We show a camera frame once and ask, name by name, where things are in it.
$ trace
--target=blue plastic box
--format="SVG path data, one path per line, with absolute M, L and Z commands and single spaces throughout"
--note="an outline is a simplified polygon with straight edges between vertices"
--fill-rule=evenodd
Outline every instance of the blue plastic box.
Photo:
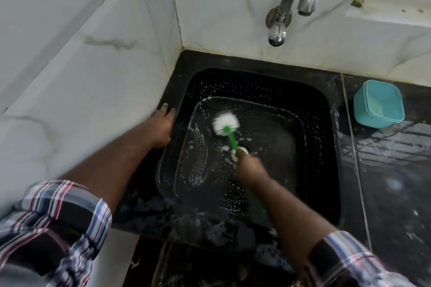
M 400 90 L 391 83 L 370 79 L 353 97 L 355 119 L 359 124 L 384 128 L 404 120 Z

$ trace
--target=chrome faucet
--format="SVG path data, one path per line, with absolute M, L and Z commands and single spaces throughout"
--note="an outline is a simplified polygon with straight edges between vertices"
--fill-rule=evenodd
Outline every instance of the chrome faucet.
M 316 9 L 318 0 L 299 0 L 298 14 L 310 16 Z M 266 27 L 269 29 L 268 41 L 273 47 L 279 47 L 284 43 L 287 28 L 292 21 L 292 4 L 294 0 L 281 0 L 280 6 L 273 8 L 266 16 Z

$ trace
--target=drain ring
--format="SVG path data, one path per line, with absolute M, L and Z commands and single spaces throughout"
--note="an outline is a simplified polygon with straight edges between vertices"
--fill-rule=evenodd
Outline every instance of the drain ring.
M 241 151 L 243 151 L 245 154 L 250 154 L 250 152 L 248 152 L 248 150 L 244 147 L 240 147 L 238 146 L 238 149 L 240 149 Z M 234 149 L 231 150 L 231 158 L 232 160 L 237 163 L 238 162 L 238 158 L 237 158 L 237 153 L 235 152 Z

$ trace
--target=black sink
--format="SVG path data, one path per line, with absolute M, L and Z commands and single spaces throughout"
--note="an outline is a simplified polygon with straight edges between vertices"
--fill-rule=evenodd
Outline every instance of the black sink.
M 236 70 L 205 69 L 191 78 L 159 164 L 156 183 L 165 199 L 183 212 L 271 226 L 235 179 L 227 138 L 211 129 L 222 110 L 237 115 L 239 145 L 258 156 L 273 179 L 338 223 L 335 137 L 325 96 L 304 83 Z

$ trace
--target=brush head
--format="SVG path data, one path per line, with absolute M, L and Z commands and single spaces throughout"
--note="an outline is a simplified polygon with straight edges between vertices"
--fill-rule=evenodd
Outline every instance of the brush head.
M 231 132 L 235 132 L 240 127 L 238 118 L 230 111 L 219 113 L 213 120 L 213 130 L 216 135 L 227 136 L 228 133 L 224 129 L 226 126 L 230 127 Z

